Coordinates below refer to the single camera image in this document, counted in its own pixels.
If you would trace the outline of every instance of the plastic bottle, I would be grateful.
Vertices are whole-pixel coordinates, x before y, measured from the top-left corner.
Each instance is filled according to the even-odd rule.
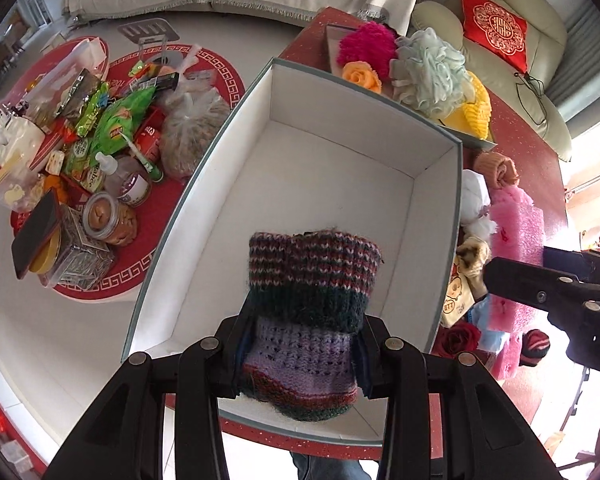
[[[111,196],[131,207],[137,207],[147,199],[151,179],[135,158],[128,155],[113,158],[98,152],[96,160],[105,174],[104,189]]]

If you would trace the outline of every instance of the beige sofa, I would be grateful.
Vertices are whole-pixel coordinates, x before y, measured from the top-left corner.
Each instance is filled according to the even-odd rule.
[[[547,88],[562,59],[567,40],[567,31],[560,16],[546,0],[491,1],[526,20],[528,72]],[[514,76],[516,69],[489,50],[464,38],[463,21],[461,0],[446,0],[444,6],[425,1],[417,4],[411,14],[411,25],[414,28],[432,27],[443,40],[460,50],[466,56],[467,69],[474,72],[489,90],[515,110],[562,160],[570,160],[571,136],[554,104],[546,96],[542,97],[542,104],[546,109],[546,121],[542,122],[544,113],[536,96],[529,88],[516,86],[521,83]]]

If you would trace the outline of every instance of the jar lid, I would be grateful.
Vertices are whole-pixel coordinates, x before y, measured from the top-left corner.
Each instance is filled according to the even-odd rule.
[[[54,233],[51,235],[51,239],[45,244],[40,252],[33,259],[32,263],[29,266],[29,270],[31,272],[35,272],[36,274],[45,274],[51,270],[56,259],[58,258],[58,253],[60,251],[60,227],[58,226]]]
[[[91,195],[82,210],[82,227],[84,231],[96,240],[106,240],[118,224],[119,206],[118,200],[106,191]],[[95,219],[100,221],[101,225],[92,225]]]

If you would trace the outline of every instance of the fringe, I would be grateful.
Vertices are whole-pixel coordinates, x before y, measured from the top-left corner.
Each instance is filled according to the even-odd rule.
[[[181,7],[189,4],[197,5],[226,5],[230,7],[236,7],[238,9],[253,9],[273,16],[283,16],[289,20],[295,20],[296,22],[309,23],[317,14],[310,10],[296,9],[294,7],[277,6],[270,2],[264,2],[262,0],[171,0],[169,2],[150,7],[143,7],[141,9],[130,10],[126,12],[116,12],[113,14],[81,14],[76,12],[72,14],[73,18],[77,18],[80,22],[87,23],[95,20],[114,20],[118,18],[129,18],[131,16],[138,16],[140,14],[148,14],[149,12],[161,12],[163,10],[170,10],[176,7]]]

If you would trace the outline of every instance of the red rose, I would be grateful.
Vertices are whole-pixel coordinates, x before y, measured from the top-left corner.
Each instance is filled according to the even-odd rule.
[[[460,352],[473,352],[478,348],[481,336],[480,329],[464,321],[458,321],[451,328],[438,328],[432,354],[453,359]]]

